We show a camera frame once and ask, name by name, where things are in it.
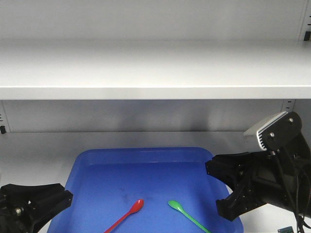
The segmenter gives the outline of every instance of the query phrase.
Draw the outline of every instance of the white shelf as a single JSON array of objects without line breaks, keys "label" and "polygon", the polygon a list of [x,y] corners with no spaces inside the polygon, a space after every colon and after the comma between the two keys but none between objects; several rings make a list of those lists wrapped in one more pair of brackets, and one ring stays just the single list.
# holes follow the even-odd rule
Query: white shelf
[{"label": "white shelf", "polygon": [[310,44],[2,40],[0,100],[311,99]]}]

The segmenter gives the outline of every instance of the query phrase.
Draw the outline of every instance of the cable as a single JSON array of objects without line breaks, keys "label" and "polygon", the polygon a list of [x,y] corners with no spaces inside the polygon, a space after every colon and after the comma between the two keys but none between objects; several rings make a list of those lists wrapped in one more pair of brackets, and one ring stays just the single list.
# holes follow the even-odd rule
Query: cable
[{"label": "cable", "polygon": [[303,225],[305,227],[311,229],[311,227],[305,222],[305,215],[306,215],[306,212],[307,212],[307,210],[309,208],[310,201],[311,201],[311,181],[309,179],[309,176],[307,175],[307,173],[304,171],[304,169],[302,167],[298,167],[298,169],[300,169],[303,172],[303,175],[307,178],[307,181],[308,181],[308,184],[309,184],[309,197],[308,197],[306,208],[305,208],[305,210],[303,212],[302,221],[303,221]]},{"label": "cable", "polygon": [[290,200],[291,208],[292,208],[292,210],[293,210],[293,214],[294,214],[294,216],[295,216],[296,224],[297,224],[297,227],[298,227],[298,229],[299,229],[299,232],[300,232],[300,233],[305,233],[305,231],[303,230],[301,221],[299,220],[299,217],[298,217],[298,215],[296,214],[296,213],[297,213],[297,210],[296,210],[296,208],[295,208],[294,200],[293,200],[293,198],[292,198],[292,196],[291,196],[291,194],[290,194],[290,192],[289,192],[289,190],[288,190],[288,187],[287,187],[287,185],[286,185],[285,178],[284,178],[284,172],[283,172],[283,169],[282,169],[280,160],[278,159],[277,154],[275,154],[275,153],[273,154],[273,153],[272,153],[272,155],[273,155],[273,157],[274,157],[274,159],[275,159],[275,161],[276,161],[276,165],[277,165],[277,168],[278,168],[278,171],[279,171],[281,180],[282,180],[282,182],[283,182],[283,186],[284,186],[285,191],[286,191],[286,194],[287,194],[287,196],[288,196],[288,198],[289,198],[289,200]]},{"label": "cable", "polygon": [[[298,193],[299,193],[299,178],[298,175],[296,175],[296,181],[297,181],[297,189],[296,189],[296,216],[299,216],[299,209],[298,209]],[[298,231],[298,220],[296,219],[296,230]]]}]

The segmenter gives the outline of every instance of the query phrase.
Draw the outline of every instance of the spoon handle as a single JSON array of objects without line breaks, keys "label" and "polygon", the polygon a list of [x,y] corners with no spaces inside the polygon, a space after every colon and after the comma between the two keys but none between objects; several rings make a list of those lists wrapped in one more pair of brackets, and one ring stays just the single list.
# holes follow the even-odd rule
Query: spoon handle
[{"label": "spoon handle", "polygon": [[118,221],[115,222],[109,229],[107,229],[104,233],[110,233],[116,226],[118,226],[123,220],[125,220],[131,213],[127,212],[123,215]]},{"label": "spoon handle", "polygon": [[189,220],[191,220],[195,225],[197,225],[199,228],[201,228],[206,233],[211,233],[208,229],[206,229],[204,226],[202,226],[197,220],[195,220],[193,217],[187,214],[186,211],[183,211],[182,214],[186,216]]}]

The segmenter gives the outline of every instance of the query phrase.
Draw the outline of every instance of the plastic spoon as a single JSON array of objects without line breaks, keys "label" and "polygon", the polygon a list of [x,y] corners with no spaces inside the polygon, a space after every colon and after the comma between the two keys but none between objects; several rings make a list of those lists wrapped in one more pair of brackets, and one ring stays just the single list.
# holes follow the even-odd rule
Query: plastic spoon
[{"label": "plastic spoon", "polygon": [[167,202],[170,207],[173,209],[178,210],[181,212],[184,216],[186,216],[188,219],[190,219],[195,225],[197,225],[199,228],[201,228],[204,232],[206,233],[211,233],[208,229],[206,229],[204,226],[202,226],[197,220],[195,220],[193,217],[187,214],[186,211],[184,211],[183,207],[181,204],[175,200],[170,200]]},{"label": "plastic spoon", "polygon": [[108,230],[106,230],[104,233],[111,232],[116,226],[118,226],[123,220],[125,220],[129,215],[138,212],[142,207],[144,206],[144,200],[139,199],[137,200],[132,208],[127,212],[123,217],[121,217],[118,221],[116,221],[115,224],[113,224]]}]

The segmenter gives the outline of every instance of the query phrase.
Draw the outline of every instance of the red spoon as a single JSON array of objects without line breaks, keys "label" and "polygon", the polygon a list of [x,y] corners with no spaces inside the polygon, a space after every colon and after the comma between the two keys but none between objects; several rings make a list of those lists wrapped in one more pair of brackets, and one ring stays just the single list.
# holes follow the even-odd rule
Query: red spoon
[{"label": "red spoon", "polygon": [[115,224],[113,224],[108,230],[106,230],[104,233],[110,233],[116,226],[118,226],[123,220],[125,220],[129,215],[138,212],[142,207],[144,206],[144,200],[139,199],[137,200],[132,208],[127,212],[123,217],[121,217],[118,221],[116,221]]}]

